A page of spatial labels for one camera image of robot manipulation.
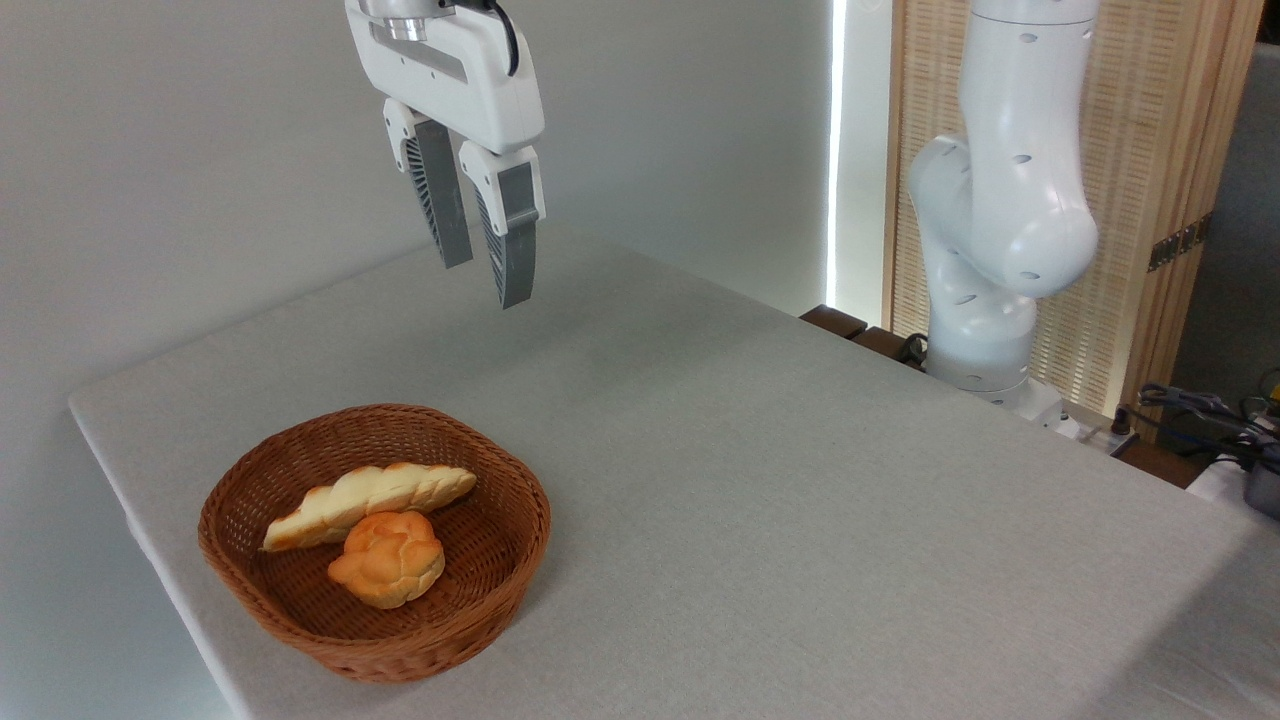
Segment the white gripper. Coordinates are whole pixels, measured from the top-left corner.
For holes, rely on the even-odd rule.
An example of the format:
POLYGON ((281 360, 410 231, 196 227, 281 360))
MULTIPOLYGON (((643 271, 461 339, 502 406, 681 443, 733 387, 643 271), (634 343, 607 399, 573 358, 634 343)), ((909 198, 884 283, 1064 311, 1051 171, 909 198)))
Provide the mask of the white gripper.
POLYGON ((529 300, 547 208, 540 163, 526 146, 541 137, 545 117, 524 33, 494 1, 347 1, 346 14, 366 76, 389 97, 383 117, 396 164, 413 183, 444 266, 474 258, 452 129, 474 141, 460 160, 500 306, 529 300))

